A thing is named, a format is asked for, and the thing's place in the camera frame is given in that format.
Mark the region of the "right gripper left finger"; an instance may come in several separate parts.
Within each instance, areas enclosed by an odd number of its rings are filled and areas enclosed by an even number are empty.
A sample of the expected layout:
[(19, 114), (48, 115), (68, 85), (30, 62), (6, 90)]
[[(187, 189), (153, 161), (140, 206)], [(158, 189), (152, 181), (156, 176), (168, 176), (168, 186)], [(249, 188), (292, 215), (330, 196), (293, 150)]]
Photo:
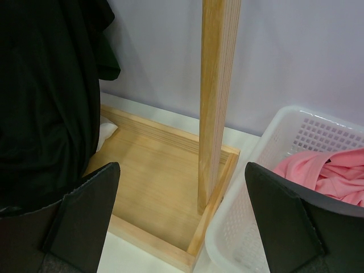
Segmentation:
[(117, 195), (108, 163), (63, 195), (1, 212), (1, 272), (96, 272)]

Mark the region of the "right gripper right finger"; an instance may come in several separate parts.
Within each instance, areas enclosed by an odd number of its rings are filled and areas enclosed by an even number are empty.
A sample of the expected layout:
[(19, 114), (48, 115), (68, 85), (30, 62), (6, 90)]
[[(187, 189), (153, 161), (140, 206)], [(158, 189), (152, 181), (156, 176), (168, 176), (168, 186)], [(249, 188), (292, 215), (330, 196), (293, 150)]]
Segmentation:
[(271, 272), (363, 272), (363, 208), (252, 162), (245, 180)]

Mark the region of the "pink t shirt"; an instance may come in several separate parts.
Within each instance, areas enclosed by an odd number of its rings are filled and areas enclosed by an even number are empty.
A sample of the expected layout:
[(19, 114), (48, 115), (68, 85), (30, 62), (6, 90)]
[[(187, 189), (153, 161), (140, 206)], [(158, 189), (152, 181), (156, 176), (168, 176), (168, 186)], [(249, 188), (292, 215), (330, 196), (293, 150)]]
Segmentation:
[(322, 195), (363, 207), (363, 148), (298, 152), (282, 160), (274, 173)]

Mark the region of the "white t shirt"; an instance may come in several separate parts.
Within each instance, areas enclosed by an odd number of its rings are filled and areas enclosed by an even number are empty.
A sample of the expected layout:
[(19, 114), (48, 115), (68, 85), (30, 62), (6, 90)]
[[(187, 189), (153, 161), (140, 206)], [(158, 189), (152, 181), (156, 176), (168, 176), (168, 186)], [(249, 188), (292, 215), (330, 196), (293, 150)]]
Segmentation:
[(118, 126), (111, 120), (107, 119), (102, 115), (100, 116), (100, 131), (99, 131), (99, 138), (98, 138), (98, 145), (96, 152), (100, 151), (105, 140), (110, 138), (114, 134), (117, 128)]

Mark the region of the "black t shirt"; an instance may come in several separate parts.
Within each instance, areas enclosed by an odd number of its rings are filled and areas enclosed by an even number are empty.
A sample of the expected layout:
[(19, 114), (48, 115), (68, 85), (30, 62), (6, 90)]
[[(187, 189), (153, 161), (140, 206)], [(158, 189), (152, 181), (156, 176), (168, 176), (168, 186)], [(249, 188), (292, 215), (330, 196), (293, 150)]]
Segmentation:
[(1, 216), (74, 187), (96, 152), (100, 80), (120, 67), (108, 1), (1, 2)]

